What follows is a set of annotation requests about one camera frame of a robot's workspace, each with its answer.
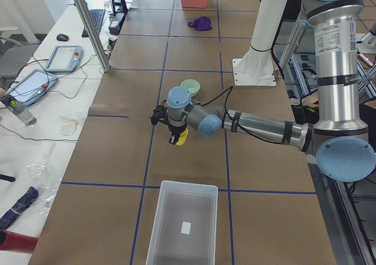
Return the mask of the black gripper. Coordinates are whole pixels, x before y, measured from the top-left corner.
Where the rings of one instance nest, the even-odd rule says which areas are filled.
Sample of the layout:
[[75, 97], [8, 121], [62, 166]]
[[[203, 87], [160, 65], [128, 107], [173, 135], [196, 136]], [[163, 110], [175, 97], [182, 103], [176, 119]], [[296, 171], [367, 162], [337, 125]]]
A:
[[178, 142], [178, 136], [186, 130], [186, 124], [184, 124], [183, 126], [174, 126], [170, 123], [168, 124], [168, 128], [171, 132], [169, 143], [175, 145]]

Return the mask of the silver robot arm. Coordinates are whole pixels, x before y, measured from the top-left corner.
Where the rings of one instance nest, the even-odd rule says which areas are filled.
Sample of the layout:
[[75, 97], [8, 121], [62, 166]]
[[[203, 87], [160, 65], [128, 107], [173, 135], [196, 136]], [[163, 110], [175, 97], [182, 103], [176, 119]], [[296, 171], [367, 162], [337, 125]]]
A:
[[328, 177], [355, 182], [375, 169], [368, 126], [360, 119], [355, 17], [363, 0], [301, 0], [314, 28], [319, 120], [303, 125], [268, 119], [193, 100], [177, 86], [167, 95], [165, 122], [173, 145], [185, 140], [188, 128], [205, 137], [219, 129], [244, 133], [262, 141], [291, 145], [315, 157]]

